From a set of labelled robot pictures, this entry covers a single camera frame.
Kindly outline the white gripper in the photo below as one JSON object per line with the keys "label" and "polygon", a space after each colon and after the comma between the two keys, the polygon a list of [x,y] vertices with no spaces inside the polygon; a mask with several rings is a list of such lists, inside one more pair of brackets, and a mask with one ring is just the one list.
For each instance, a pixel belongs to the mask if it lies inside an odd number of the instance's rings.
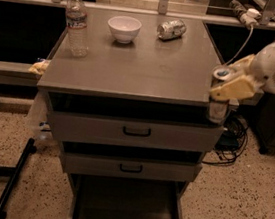
{"label": "white gripper", "polygon": [[247,55],[230,64],[229,70],[243,75],[213,86],[209,95],[215,101],[248,99],[261,88],[275,94],[275,42],[264,47],[256,56]]}

